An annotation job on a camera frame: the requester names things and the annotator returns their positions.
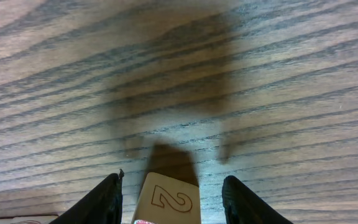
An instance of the number 2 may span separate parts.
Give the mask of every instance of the number 2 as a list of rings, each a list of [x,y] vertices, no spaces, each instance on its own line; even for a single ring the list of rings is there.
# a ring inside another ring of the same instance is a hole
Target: number 2
[[[187,196],[186,194],[180,192],[177,193],[177,199],[179,200],[177,201],[165,189],[156,185],[154,187],[152,205],[165,208],[165,204],[162,200],[163,198],[169,204],[169,206],[173,208],[175,211],[185,213],[185,212],[190,212],[190,210],[193,208],[193,203],[191,202],[190,197]]]

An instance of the wooden table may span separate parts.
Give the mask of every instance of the wooden table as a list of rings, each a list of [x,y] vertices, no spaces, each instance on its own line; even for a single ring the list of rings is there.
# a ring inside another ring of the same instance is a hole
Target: wooden table
[[[0,0],[0,217],[122,168],[129,223],[156,144],[203,223],[227,175],[294,223],[358,223],[358,1]]]

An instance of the wood grain surface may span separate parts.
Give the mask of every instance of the wood grain surface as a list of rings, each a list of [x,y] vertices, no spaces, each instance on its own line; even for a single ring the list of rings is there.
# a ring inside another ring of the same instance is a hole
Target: wood grain surface
[[[203,223],[227,175],[294,223],[358,223],[358,0],[0,0],[0,217],[122,168],[129,223],[156,142]]]

